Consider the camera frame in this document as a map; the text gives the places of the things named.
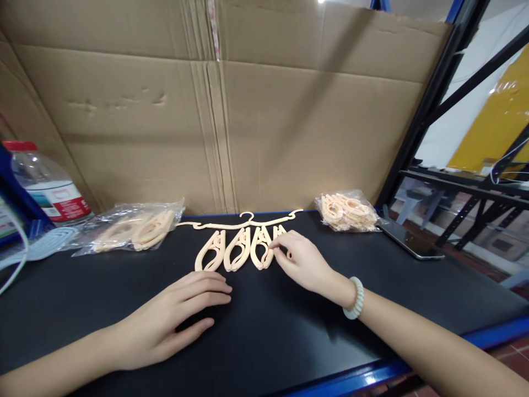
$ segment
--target smartphone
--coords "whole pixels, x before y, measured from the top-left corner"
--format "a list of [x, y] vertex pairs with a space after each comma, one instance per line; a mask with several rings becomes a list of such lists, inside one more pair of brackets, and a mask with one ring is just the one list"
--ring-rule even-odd
[[435, 245], [418, 237], [404, 226], [386, 219], [389, 223], [377, 226], [402, 248], [419, 260], [443, 259], [445, 255]]

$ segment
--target bracelet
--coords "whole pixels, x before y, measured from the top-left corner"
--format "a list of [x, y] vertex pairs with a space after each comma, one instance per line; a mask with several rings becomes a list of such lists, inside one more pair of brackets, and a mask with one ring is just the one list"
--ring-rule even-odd
[[362, 285], [362, 282], [356, 277], [351, 277], [350, 280], [354, 282], [357, 287], [357, 300], [354, 302], [354, 307], [351, 311], [343, 308], [343, 314], [345, 314], [349, 320], [356, 320], [362, 312], [362, 307], [364, 306], [364, 286]]

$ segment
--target black metal rack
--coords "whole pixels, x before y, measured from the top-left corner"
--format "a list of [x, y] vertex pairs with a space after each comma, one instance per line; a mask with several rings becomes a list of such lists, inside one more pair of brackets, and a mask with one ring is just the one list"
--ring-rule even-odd
[[[414, 178], [443, 187], [447, 190], [460, 191], [471, 194], [471, 198], [460, 210], [458, 215], [446, 228], [445, 232], [436, 242], [442, 246], [450, 235], [457, 229], [468, 213], [479, 203], [474, 225], [458, 240], [456, 249], [463, 249], [466, 243], [472, 241], [487, 226], [500, 216], [511, 211], [500, 223], [499, 228], [506, 228], [523, 210], [529, 210], [529, 189], [521, 189], [512, 184], [499, 183], [500, 175], [507, 167], [524, 165], [516, 163], [514, 158], [529, 141], [529, 125], [519, 134], [515, 142], [505, 152], [504, 156], [494, 164], [491, 175], [479, 177], [475, 175], [458, 175], [436, 169], [413, 167], [412, 160], [424, 138], [428, 128], [443, 114], [450, 110], [464, 98], [477, 85], [503, 65], [514, 54], [520, 51], [529, 42], [529, 26], [503, 47], [490, 61], [480, 68], [471, 78], [459, 87], [451, 96], [441, 103], [448, 85], [461, 61], [461, 51], [465, 49], [477, 31], [479, 21], [487, 8], [488, 1], [465, 0], [455, 18], [454, 29], [441, 54], [432, 78], [428, 83], [422, 101], [410, 124], [403, 144], [381, 194], [376, 202], [377, 208], [389, 204], [400, 186], [404, 177]], [[487, 200], [492, 200], [492, 205], [485, 210]]]

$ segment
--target blue table edge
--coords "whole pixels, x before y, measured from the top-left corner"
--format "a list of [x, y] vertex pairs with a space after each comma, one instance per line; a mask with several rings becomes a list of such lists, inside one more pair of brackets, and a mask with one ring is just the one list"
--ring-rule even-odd
[[[529, 316], [494, 325], [489, 328], [462, 335], [462, 338], [487, 350], [529, 335]], [[382, 360], [357, 368], [352, 368], [332, 379], [289, 393], [289, 396], [343, 395], [367, 388], [377, 383], [409, 374], [411, 368], [401, 359], [390, 362]]]

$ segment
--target cardboard box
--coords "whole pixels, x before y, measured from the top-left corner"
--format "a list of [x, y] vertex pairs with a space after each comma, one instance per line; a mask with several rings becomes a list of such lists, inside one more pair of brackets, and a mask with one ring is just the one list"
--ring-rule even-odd
[[316, 0], [7, 0], [0, 29], [4, 136], [96, 210], [201, 214], [374, 201], [450, 26]]

